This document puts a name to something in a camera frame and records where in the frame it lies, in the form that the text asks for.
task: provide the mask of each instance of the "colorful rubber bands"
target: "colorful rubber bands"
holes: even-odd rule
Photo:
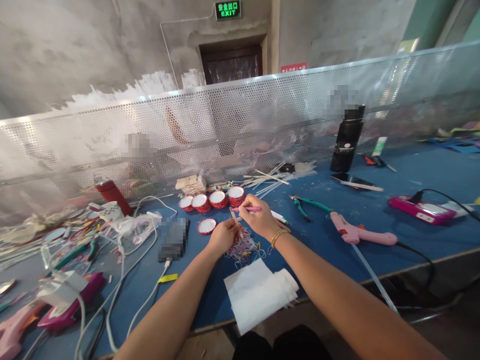
[[[260,241],[255,242],[252,232],[243,228],[243,239],[236,241],[223,256],[234,259],[235,267],[240,270],[257,259],[265,259],[267,255],[269,255],[268,251],[261,248]]]

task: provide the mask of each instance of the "red thermos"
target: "red thermos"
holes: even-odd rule
[[[125,200],[124,196],[120,192],[117,185],[115,185],[113,180],[105,180],[99,182],[95,185],[95,188],[101,194],[103,199],[108,203],[111,201],[116,201],[118,206],[120,206],[121,212],[123,215],[127,216],[132,213],[132,208],[130,207],[127,200]]]

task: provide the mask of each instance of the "doorway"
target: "doorway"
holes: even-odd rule
[[[238,47],[238,43],[232,43],[200,46],[207,85],[263,75],[262,47],[259,44]]]

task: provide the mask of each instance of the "white tissue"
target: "white tissue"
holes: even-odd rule
[[[223,280],[240,335],[296,299],[299,285],[286,269],[272,273],[262,259]]]

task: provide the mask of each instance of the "person's arm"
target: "person's arm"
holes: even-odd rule
[[[176,358],[187,338],[210,273],[217,260],[232,246],[240,227],[233,219],[218,224],[205,249],[140,321],[114,360]]]
[[[246,206],[261,207],[261,211],[250,214],[243,208]],[[268,204],[251,194],[240,207],[240,216],[268,241],[280,229]],[[294,236],[282,233],[275,248],[290,265],[310,300],[360,358],[446,359],[398,314]]]

